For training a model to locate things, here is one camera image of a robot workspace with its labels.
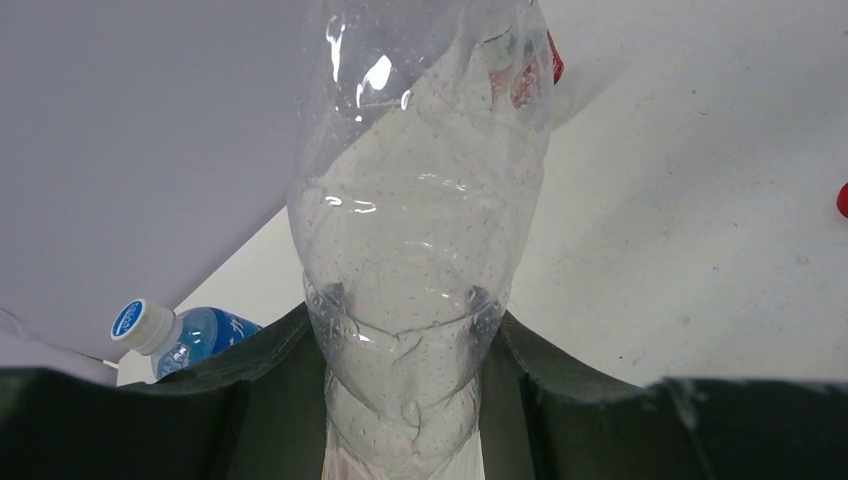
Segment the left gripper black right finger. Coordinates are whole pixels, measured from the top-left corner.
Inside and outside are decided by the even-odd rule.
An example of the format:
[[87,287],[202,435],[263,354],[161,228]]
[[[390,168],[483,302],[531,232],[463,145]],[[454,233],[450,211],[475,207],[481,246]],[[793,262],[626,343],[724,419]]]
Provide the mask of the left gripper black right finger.
[[506,315],[481,372],[489,479],[843,479],[843,383],[670,378],[638,387]]

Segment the blue white bottle cap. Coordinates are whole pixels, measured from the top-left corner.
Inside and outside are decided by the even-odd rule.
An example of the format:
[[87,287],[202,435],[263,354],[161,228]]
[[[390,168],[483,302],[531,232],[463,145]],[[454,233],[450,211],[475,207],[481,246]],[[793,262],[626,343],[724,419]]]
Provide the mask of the blue white bottle cap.
[[150,355],[166,343],[176,314],[145,299],[127,304],[110,330],[111,339],[141,355]]

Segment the clear plastic bottle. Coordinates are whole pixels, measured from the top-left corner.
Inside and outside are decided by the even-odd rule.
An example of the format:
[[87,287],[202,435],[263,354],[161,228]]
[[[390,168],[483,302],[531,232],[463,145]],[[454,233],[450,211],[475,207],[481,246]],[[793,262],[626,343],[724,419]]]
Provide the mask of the clear plastic bottle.
[[479,372],[537,205],[554,84],[494,103],[535,1],[312,1],[287,210],[327,364],[329,479],[474,479]]

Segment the blue label water bottle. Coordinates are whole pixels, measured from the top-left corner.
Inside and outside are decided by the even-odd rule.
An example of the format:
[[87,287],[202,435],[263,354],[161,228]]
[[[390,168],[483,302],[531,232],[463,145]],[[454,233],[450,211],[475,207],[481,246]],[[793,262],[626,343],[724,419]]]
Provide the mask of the blue label water bottle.
[[193,366],[256,334],[262,327],[216,307],[196,307],[176,313],[166,343],[150,355],[154,378]]

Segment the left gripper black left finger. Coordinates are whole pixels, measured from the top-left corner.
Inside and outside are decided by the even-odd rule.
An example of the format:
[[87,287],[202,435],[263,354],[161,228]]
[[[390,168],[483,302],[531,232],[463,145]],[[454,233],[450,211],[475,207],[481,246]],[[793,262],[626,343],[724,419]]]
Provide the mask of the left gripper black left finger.
[[153,383],[1,373],[5,479],[318,479],[326,364],[305,306]]

